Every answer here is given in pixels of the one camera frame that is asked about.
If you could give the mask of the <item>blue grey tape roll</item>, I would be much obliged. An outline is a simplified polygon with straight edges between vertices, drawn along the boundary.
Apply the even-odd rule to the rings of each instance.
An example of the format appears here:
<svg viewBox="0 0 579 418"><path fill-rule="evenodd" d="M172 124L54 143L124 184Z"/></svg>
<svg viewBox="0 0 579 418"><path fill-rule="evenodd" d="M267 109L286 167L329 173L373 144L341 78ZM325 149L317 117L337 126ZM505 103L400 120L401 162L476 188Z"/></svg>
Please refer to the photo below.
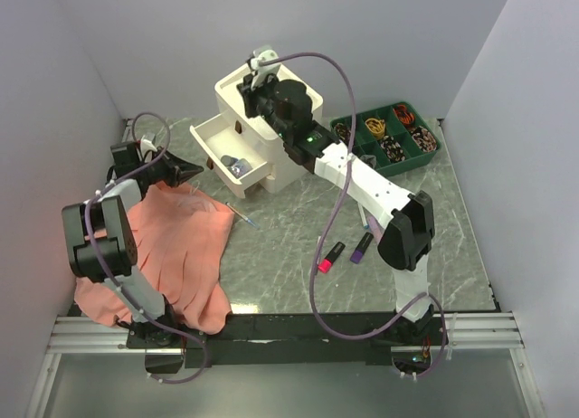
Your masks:
<svg viewBox="0 0 579 418"><path fill-rule="evenodd" d="M229 155L223 155L221 157L221 163L224 166L233 166L238 161L237 157L231 157Z"/></svg>

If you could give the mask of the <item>white drawer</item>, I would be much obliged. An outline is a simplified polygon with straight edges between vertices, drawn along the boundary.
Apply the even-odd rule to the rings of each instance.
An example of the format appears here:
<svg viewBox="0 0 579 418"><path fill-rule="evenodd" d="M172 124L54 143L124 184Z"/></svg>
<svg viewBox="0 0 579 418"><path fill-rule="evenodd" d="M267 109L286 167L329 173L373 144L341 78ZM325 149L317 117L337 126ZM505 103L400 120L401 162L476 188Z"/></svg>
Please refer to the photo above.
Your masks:
<svg viewBox="0 0 579 418"><path fill-rule="evenodd" d="M271 164L222 115L217 115L190 133L212 163L211 169L239 198L271 173Z"/></svg>

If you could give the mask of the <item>white drawer organizer box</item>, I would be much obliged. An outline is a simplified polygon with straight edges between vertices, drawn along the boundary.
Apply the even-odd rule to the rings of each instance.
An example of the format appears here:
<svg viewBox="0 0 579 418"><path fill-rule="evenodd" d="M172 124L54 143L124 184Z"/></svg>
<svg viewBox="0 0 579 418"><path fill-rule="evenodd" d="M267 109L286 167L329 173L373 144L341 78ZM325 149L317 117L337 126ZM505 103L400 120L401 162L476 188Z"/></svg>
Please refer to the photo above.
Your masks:
<svg viewBox="0 0 579 418"><path fill-rule="evenodd" d="M265 164L265 174L259 183L266 191L277 193L287 185L302 178L307 170L296 165L285 152L281 137L262 117L250 119L245 116L241 94L237 85L250 69L243 65L215 84L215 95L221 114L233 124L234 143L241 142L249 148L239 155L252 163L252 169Z"/></svg>

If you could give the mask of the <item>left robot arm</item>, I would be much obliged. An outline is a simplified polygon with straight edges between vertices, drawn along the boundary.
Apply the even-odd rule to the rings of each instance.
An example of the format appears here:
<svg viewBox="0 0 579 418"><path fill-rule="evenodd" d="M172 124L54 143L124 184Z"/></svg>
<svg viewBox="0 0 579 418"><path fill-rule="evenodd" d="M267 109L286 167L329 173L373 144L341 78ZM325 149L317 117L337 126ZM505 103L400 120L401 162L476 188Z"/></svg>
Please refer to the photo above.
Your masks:
<svg viewBox="0 0 579 418"><path fill-rule="evenodd" d="M102 291L95 308L78 306L101 324L126 329L144 346L171 347L181 326L167 298L138 267L138 245L128 215L154 185L175 188L203 167L145 140L116 144L101 193L62 209L72 273L86 291Z"/></svg>

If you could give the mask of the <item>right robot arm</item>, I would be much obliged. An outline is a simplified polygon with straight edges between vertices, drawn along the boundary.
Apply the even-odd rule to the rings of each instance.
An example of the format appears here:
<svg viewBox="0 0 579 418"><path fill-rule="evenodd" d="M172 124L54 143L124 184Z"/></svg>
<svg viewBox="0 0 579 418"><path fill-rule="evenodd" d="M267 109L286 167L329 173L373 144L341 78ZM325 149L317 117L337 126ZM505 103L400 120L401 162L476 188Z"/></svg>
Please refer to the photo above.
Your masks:
<svg viewBox="0 0 579 418"><path fill-rule="evenodd" d="M433 315L427 278L435 235L431 197L393 184L349 152L337 135L314 120L303 82L247 74L236 88L246 117L263 119L295 164L339 187L383 228L377 250L393 268L396 287L396 310L389 325L404 343L418 343L427 335Z"/></svg>

